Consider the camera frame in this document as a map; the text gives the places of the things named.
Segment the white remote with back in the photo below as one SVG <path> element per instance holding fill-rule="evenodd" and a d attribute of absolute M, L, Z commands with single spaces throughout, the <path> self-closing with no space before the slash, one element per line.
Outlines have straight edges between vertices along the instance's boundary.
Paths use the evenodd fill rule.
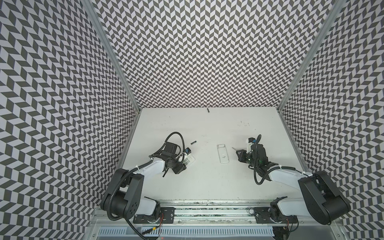
<path fill-rule="evenodd" d="M 225 144 L 219 144 L 217 145 L 218 155 L 219 155 L 219 161 L 221 164 L 228 164 L 230 162 L 228 151 Z"/>

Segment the white remote with barcode label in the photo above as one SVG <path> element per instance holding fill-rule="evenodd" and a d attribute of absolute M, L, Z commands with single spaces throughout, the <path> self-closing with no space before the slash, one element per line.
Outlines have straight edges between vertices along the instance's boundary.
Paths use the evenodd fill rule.
<path fill-rule="evenodd" d="M 195 160 L 196 160 L 196 159 L 194 158 L 194 156 L 193 156 L 192 154 L 190 154 L 190 155 L 185 156 L 185 158 L 184 158 L 184 160 L 183 160 L 183 164 L 185 164 L 186 166 L 188 166 L 188 165 L 194 163 Z"/>

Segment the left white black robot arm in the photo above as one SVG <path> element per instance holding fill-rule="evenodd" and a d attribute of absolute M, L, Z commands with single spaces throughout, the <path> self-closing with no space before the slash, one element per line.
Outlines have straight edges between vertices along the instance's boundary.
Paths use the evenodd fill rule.
<path fill-rule="evenodd" d="M 142 196 L 144 182 L 155 175 L 166 174 L 169 169 L 175 174 L 181 173 L 187 168 L 184 161 L 190 154 L 190 148 L 165 142 L 150 155 L 147 163 L 131 170 L 116 170 L 102 198 L 101 209 L 111 221 L 138 216 L 150 223 L 157 222 L 161 218 L 161 205 Z"/>

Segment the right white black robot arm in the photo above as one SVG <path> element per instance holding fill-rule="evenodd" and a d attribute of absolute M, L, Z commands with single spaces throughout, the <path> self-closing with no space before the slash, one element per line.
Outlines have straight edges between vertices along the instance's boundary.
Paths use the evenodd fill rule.
<path fill-rule="evenodd" d="M 311 217 L 321 225 L 329 225 L 351 211 L 351 203 L 324 171 L 310 173 L 273 163 L 264 146 L 256 141 L 236 154 L 238 161 L 253 171 L 258 186 L 277 182 L 301 193 L 299 198 L 283 196 L 271 201 L 267 219 L 272 223 L 296 223 L 298 217 Z"/>

